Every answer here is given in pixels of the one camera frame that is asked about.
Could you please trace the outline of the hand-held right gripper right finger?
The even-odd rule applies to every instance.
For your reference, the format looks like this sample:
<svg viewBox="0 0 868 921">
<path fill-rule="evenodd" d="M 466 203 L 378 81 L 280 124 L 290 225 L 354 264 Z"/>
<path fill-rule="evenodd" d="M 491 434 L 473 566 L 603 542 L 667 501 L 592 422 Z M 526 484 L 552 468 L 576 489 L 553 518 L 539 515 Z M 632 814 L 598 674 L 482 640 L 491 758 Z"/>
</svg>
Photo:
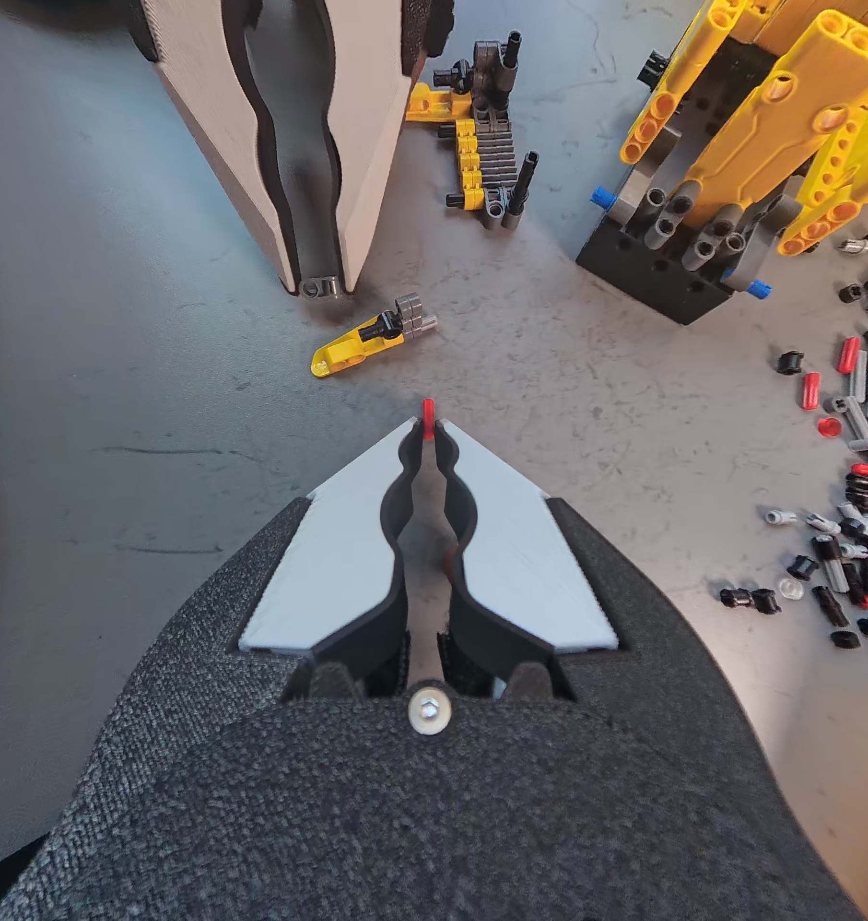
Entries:
<svg viewBox="0 0 868 921">
<path fill-rule="evenodd" d="M 550 507 L 550 495 L 448 420 L 435 424 L 457 539 L 450 633 L 504 683 L 522 663 L 620 650 L 620 638 Z"/>
</svg>

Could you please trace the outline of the small yellow lego subassembly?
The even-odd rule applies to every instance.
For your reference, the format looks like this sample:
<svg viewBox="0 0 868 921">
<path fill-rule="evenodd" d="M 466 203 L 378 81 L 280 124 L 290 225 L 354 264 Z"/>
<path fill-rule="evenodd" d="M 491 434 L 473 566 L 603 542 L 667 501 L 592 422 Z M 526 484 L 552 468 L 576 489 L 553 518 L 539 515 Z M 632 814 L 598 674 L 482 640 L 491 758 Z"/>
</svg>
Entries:
<svg viewBox="0 0 868 921">
<path fill-rule="evenodd" d="M 318 349 L 311 362 L 316 378 L 327 378 L 363 363 L 438 328 L 416 293 L 397 297 L 394 305 Z"/>
</svg>

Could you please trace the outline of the yellow black lego model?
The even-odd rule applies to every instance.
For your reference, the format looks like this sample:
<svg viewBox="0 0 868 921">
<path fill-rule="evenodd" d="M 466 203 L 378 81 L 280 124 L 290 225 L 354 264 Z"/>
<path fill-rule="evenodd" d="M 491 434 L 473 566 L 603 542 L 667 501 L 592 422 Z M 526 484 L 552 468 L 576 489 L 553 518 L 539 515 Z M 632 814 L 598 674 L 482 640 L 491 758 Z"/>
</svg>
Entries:
<svg viewBox="0 0 868 921">
<path fill-rule="evenodd" d="M 801 256 L 868 205 L 868 1 L 706 2 L 651 54 L 619 191 L 577 265 L 690 325 L 767 298 L 771 254 Z"/>
</svg>

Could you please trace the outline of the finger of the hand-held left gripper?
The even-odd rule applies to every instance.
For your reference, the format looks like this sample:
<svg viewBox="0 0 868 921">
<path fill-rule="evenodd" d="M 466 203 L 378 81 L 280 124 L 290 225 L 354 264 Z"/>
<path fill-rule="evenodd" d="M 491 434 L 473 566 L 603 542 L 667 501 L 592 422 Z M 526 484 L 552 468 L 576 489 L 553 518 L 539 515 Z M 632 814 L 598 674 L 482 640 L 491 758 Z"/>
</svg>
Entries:
<svg viewBox="0 0 868 921">
<path fill-rule="evenodd" d="M 275 124 L 256 85 L 246 41 L 263 5 L 137 1 L 136 46 L 280 282 L 296 295 L 302 273 Z"/>
<path fill-rule="evenodd" d="M 339 276 L 352 294 L 368 257 L 412 82 L 402 60 L 403 4 L 319 1 L 330 68 L 322 109 L 332 169 Z"/>
</svg>

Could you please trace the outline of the pile of small lego pins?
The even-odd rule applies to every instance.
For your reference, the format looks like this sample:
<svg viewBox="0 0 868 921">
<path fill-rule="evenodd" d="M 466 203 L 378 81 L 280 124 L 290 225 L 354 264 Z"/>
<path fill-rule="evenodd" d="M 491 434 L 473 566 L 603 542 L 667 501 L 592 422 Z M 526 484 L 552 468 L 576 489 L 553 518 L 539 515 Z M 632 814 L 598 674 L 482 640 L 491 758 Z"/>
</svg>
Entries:
<svg viewBox="0 0 868 921">
<path fill-rule="evenodd" d="M 868 319 L 868 277 L 842 286 L 838 296 L 844 305 L 860 306 Z M 775 615 L 781 612 L 779 599 L 798 602 L 810 595 L 831 628 L 830 642 L 837 649 L 859 649 L 861 639 L 868 639 L 868 328 L 838 347 L 834 372 L 844 387 L 840 393 L 822 397 L 821 376 L 804 372 L 799 351 L 782 354 L 774 368 L 782 376 L 801 376 L 800 407 L 821 410 L 818 434 L 844 440 L 855 462 L 843 476 L 843 498 L 834 516 L 759 508 L 762 522 L 771 529 L 803 526 L 809 550 L 785 566 L 775 589 L 727 587 L 719 600 L 728 608 Z"/>
</svg>

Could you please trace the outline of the yellow lego subassembly with rack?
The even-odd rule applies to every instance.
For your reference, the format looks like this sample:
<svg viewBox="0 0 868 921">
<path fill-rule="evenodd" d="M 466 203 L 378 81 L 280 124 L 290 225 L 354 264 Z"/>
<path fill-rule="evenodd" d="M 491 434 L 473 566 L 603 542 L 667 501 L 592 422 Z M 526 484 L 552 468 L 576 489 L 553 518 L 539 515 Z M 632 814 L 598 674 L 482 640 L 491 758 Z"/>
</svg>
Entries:
<svg viewBox="0 0 868 921">
<path fill-rule="evenodd" d="M 440 141 L 453 144 L 460 188 L 447 194 L 446 206 L 477 213 L 489 229 L 518 226 L 539 163 L 529 151 L 519 165 L 514 146 L 509 98 L 520 46 L 518 29 L 505 41 L 476 42 L 472 61 L 417 83 L 405 114 L 407 122 L 435 124 Z"/>
</svg>

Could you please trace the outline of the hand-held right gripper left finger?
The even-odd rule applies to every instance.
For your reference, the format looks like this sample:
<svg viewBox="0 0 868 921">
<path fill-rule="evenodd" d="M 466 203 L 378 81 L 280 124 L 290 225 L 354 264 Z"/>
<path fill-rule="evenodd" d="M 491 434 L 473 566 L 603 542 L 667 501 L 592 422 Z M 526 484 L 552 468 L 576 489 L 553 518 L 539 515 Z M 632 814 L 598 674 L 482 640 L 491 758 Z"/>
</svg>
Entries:
<svg viewBox="0 0 868 921">
<path fill-rule="evenodd" d="M 357 681 L 397 656 L 407 625 L 398 537 L 414 510 L 423 435 L 408 419 L 309 493 L 239 650 L 340 663 Z"/>
</svg>

